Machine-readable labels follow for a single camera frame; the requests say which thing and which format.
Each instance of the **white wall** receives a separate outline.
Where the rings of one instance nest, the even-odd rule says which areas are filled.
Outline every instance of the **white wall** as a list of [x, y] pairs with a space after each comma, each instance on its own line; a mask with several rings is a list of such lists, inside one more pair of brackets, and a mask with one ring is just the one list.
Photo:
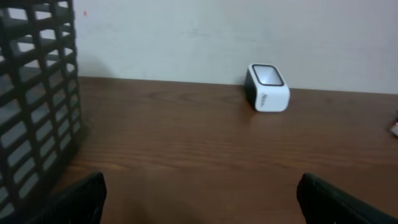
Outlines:
[[76, 0], [80, 75], [398, 93], [397, 0]]

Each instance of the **wood grain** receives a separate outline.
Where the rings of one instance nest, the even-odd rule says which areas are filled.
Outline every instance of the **wood grain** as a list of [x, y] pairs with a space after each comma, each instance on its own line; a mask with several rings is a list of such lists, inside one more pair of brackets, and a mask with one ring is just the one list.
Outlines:
[[257, 113], [241, 86], [81, 78], [87, 136], [56, 189], [98, 170], [103, 223], [305, 223], [304, 172], [398, 217], [397, 95], [291, 90]]

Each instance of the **black grid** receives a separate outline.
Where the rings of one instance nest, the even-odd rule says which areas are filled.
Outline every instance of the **black grid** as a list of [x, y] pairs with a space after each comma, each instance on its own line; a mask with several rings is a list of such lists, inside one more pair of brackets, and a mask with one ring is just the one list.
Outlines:
[[44, 194], [81, 133], [73, 4], [0, 2], [0, 218]]

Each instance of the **logo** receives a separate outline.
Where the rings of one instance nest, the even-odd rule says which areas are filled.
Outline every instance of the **logo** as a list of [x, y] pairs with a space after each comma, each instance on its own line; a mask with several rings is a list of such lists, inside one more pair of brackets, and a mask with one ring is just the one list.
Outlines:
[[267, 99], [267, 95], [263, 93], [263, 94], [261, 95], [261, 104], [260, 104], [260, 107], [263, 107], [263, 106], [264, 106], [264, 104], [266, 103], [266, 99]]

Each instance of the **small white box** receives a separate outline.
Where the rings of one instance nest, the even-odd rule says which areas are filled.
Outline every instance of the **small white box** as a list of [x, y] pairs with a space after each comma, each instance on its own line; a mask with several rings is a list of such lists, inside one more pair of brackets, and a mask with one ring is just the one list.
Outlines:
[[257, 111], [281, 112], [287, 108], [290, 90], [277, 68], [251, 64], [244, 82], [246, 96]]

